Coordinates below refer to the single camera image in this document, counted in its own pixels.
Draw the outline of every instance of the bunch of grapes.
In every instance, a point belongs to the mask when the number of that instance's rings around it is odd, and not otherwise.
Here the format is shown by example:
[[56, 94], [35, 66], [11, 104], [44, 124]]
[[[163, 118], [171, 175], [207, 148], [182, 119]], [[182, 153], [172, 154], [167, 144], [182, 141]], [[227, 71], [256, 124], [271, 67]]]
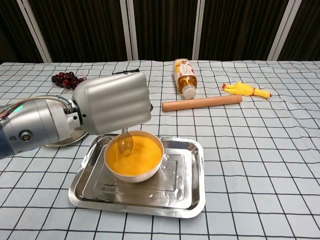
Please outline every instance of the bunch of grapes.
[[80, 83], [87, 80], [86, 77], [77, 78], [75, 74], [71, 72], [60, 72], [51, 77], [51, 81], [58, 87], [66, 89], [75, 89]]

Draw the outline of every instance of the bottle label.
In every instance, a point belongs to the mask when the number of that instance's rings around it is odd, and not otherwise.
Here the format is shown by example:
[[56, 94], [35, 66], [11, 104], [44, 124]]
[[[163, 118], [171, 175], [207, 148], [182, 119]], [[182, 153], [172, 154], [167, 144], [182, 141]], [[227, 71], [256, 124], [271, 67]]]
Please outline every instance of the bottle label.
[[183, 75], [196, 76], [191, 63], [187, 59], [178, 59], [174, 61], [174, 78], [177, 80]]

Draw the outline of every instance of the rolling pin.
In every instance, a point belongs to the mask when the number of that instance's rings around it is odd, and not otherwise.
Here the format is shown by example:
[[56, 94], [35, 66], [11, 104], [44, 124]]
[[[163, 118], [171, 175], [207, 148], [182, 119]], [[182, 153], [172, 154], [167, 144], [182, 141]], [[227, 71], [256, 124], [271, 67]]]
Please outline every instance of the rolling pin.
[[241, 102], [242, 95], [215, 96], [207, 98], [163, 102], [162, 110], [164, 112], [168, 112], [183, 109], [196, 109], [203, 107], [220, 106], [226, 104], [238, 104]]

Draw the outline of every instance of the toy chicken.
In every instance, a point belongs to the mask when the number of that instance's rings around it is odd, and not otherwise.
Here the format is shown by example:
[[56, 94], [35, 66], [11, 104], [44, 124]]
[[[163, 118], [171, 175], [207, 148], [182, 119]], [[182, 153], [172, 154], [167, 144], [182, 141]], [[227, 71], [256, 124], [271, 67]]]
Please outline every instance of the toy chicken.
[[243, 82], [238, 82], [235, 85], [227, 85], [223, 84], [222, 89], [227, 93], [244, 95], [244, 96], [261, 96], [264, 98], [272, 97], [272, 94], [268, 91], [261, 90], [259, 88], [255, 88]]

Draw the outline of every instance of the tray rim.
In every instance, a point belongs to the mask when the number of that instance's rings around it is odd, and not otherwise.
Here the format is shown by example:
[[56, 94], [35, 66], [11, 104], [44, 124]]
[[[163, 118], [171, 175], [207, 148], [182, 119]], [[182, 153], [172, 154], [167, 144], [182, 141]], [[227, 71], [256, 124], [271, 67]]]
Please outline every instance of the tray rim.
[[[86, 209], [95, 209], [95, 210], [104, 210], [104, 211], [112, 211], [112, 212], [122, 212], [122, 213], [134, 213], [134, 214], [144, 214], [144, 215], [154, 215], [154, 216], [164, 216], [164, 217], [174, 217], [174, 218], [193, 218], [200, 214], [202, 210], [205, 208], [206, 205], [206, 190], [205, 190], [205, 172], [204, 172], [204, 150], [203, 147], [200, 145], [199, 142], [188, 139], [188, 138], [181, 138], [181, 137], [167, 137], [167, 136], [159, 136], [161, 141], [177, 141], [177, 142], [188, 142], [193, 143], [198, 149], [198, 157], [199, 157], [199, 164], [198, 164], [198, 176], [199, 176], [199, 201], [197, 205], [190, 209], [180, 209], [180, 208], [163, 208], [163, 207], [149, 207], [149, 206], [132, 206], [132, 205], [125, 205], [125, 204], [114, 204], [108, 202], [98, 202], [98, 201], [90, 201], [90, 200], [83, 200], [77, 197], [75, 194], [76, 186], [81, 179], [81, 176], [86, 168], [89, 159], [91, 158], [92, 153], [97, 148], [97, 144], [99, 141], [105, 137], [116, 137], [118, 134], [109, 133], [97, 136], [93, 142], [91, 143], [88, 152], [83, 158], [83, 161], [78, 168], [73, 181], [70, 185], [68, 190], [68, 198], [70, 202], [79, 208], [86, 208]], [[88, 207], [87, 202], [94, 204], [94, 206]]]

